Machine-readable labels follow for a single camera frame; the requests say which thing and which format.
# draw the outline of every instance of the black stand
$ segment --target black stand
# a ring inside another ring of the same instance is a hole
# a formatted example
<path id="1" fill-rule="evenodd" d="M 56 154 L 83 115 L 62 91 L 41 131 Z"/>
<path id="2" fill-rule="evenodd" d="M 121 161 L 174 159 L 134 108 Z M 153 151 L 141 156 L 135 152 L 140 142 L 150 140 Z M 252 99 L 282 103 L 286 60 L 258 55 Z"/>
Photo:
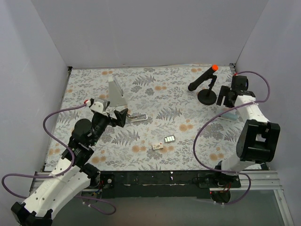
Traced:
<path id="1" fill-rule="evenodd" d="M 212 91 L 217 76 L 211 75 L 209 78 L 212 79 L 209 84 L 209 89 L 203 89 L 198 93 L 198 100 L 204 105 L 213 105 L 217 99 L 216 94 Z"/>
<path id="2" fill-rule="evenodd" d="M 216 94 L 211 90 L 212 87 L 209 89 L 203 89 L 198 93 L 198 100 L 204 105 L 213 105 L 216 102 Z"/>

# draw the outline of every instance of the small white object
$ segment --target small white object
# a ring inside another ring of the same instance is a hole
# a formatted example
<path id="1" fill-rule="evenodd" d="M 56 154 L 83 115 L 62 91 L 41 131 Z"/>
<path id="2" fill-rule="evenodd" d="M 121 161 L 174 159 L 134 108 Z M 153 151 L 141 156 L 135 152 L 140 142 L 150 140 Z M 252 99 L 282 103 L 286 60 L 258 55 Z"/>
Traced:
<path id="1" fill-rule="evenodd" d="M 164 138 L 165 143 L 169 143 L 169 142 L 173 142 L 175 141 L 175 137 L 174 135 L 168 136 L 166 138 Z"/>
<path id="2" fill-rule="evenodd" d="M 141 115 L 127 115 L 127 120 L 129 120 L 130 122 L 135 122 L 135 121 L 145 121 L 147 120 L 148 117 L 145 114 L 141 114 Z"/>
<path id="3" fill-rule="evenodd" d="M 108 101 L 95 98 L 94 103 L 91 105 L 90 109 L 93 112 L 97 112 L 107 116 L 108 114 L 105 112 L 107 106 L 108 106 Z"/>
<path id="4" fill-rule="evenodd" d="M 161 149 L 161 148 L 163 148 L 163 144 L 161 142 L 152 145 L 152 149 L 154 151 L 157 150 L 157 149 Z"/>
<path id="5" fill-rule="evenodd" d="M 86 100 L 84 103 L 85 103 L 85 105 L 86 105 L 87 107 L 90 107 L 90 105 L 91 105 L 91 100 Z"/>
<path id="6" fill-rule="evenodd" d="M 127 98 L 124 96 L 123 90 L 118 84 L 115 76 L 110 76 L 108 78 L 108 83 L 110 106 L 117 107 L 127 105 Z"/>

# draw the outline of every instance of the glass panel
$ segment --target glass panel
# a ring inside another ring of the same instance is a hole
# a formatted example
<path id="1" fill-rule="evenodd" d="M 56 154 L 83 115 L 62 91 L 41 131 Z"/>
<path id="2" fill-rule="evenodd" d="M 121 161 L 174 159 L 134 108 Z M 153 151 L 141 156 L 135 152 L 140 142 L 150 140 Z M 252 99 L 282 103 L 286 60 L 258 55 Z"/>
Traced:
<path id="1" fill-rule="evenodd" d="M 232 191 L 231 200 L 242 193 Z M 284 225 L 273 191 L 250 191 L 242 201 L 224 207 L 191 197 L 117 198 L 109 201 L 117 206 L 117 212 L 112 216 L 105 216 L 83 205 L 80 199 L 73 199 L 57 214 L 52 225 Z M 98 203 L 97 206 L 106 211 L 111 210 L 103 203 Z"/>

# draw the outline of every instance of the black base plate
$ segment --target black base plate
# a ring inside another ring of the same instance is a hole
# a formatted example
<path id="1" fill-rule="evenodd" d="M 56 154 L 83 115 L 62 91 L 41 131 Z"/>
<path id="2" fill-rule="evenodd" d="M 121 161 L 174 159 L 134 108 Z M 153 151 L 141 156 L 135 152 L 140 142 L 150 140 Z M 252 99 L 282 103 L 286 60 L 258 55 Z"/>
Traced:
<path id="1" fill-rule="evenodd" d="M 216 173 L 209 170 L 102 171 L 102 198 L 197 197 L 210 198 L 209 188 L 218 187 Z M 238 176 L 231 187 L 241 187 Z"/>
<path id="2" fill-rule="evenodd" d="M 228 203 L 231 198 L 231 192 L 211 192 L 211 199 L 217 203 Z"/>
<path id="3" fill-rule="evenodd" d="M 198 93 L 198 100 L 204 105 L 213 105 L 216 102 L 216 94 L 212 90 L 203 89 Z"/>

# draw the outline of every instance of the round black base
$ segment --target round black base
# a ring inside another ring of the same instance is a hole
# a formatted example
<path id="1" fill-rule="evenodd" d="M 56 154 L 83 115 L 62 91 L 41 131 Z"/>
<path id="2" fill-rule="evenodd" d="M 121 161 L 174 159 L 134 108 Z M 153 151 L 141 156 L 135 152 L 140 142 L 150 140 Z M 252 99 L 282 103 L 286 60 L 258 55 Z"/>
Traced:
<path id="1" fill-rule="evenodd" d="M 211 194 L 211 199 L 213 201 L 216 201 L 217 203 L 228 203 L 231 198 L 230 191 L 224 193 L 219 191 L 212 191 L 210 192 L 210 194 Z"/>
<path id="2" fill-rule="evenodd" d="M 216 102 L 216 94 L 212 90 L 203 89 L 198 93 L 198 100 L 204 105 L 213 105 Z"/>

